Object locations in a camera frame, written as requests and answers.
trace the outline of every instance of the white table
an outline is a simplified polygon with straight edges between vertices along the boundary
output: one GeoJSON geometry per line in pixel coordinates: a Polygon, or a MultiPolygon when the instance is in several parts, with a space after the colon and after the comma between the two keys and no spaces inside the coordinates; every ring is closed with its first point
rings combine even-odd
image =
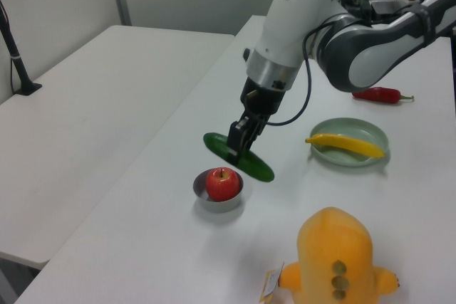
{"type": "MultiPolygon", "coordinates": [[[[261,34],[252,17],[111,191],[19,298],[18,304],[257,303],[267,270],[297,259],[299,227],[337,206],[360,219],[375,264],[401,287],[381,303],[452,303],[456,266],[456,125],[450,44],[439,39],[380,82],[414,103],[379,105],[333,89],[315,63],[308,110],[292,125],[268,127],[253,150],[276,173],[245,174],[244,202],[211,214],[195,203],[194,178],[225,162],[204,147],[242,113],[242,51],[261,34]],[[362,169],[323,164],[304,138],[331,117],[357,117],[390,139],[390,160],[362,169]]],[[[304,70],[275,120],[302,105],[304,70]]],[[[290,297],[279,292],[282,300],[290,297]]]]}
{"type": "Polygon", "coordinates": [[[0,106],[0,258],[42,268],[233,37],[114,26],[0,106]]]}

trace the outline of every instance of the red apple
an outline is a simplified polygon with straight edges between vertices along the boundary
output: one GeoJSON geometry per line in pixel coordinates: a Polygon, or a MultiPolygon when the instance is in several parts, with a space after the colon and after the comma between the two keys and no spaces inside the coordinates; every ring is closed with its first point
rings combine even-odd
{"type": "Polygon", "coordinates": [[[215,202],[227,201],[239,193],[240,183],[236,172],[228,167],[209,171],[206,177],[206,191],[215,202]]]}

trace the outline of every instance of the black pole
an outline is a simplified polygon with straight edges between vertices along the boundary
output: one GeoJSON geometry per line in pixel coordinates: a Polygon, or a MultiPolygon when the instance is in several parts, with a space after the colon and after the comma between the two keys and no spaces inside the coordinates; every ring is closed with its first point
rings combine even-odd
{"type": "Polygon", "coordinates": [[[9,54],[13,60],[14,66],[16,67],[19,78],[21,79],[21,89],[16,94],[30,95],[34,93],[36,90],[41,88],[41,85],[31,82],[29,75],[27,74],[26,67],[22,62],[21,55],[17,50],[16,42],[14,41],[13,35],[11,34],[9,22],[6,19],[6,14],[4,13],[3,6],[0,8],[0,31],[5,40],[9,54]]]}

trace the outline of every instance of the plush toy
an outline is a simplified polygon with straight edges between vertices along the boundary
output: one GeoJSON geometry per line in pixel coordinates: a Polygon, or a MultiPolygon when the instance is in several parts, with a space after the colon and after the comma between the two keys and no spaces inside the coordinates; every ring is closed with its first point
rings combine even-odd
{"type": "Polygon", "coordinates": [[[308,219],[297,245],[299,261],[279,279],[295,304],[376,304],[398,289],[393,272],[373,266],[367,229],[340,209],[325,208],[308,219]]]}

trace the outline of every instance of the yellow banana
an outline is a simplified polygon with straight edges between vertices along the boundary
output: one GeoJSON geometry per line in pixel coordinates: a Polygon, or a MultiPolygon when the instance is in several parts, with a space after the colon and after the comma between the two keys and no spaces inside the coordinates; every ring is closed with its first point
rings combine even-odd
{"type": "Polygon", "coordinates": [[[310,144],[339,147],[341,149],[357,152],[373,158],[381,158],[385,156],[384,151],[377,145],[366,142],[365,140],[347,137],[345,135],[318,133],[310,138],[307,138],[306,142],[310,144]]]}

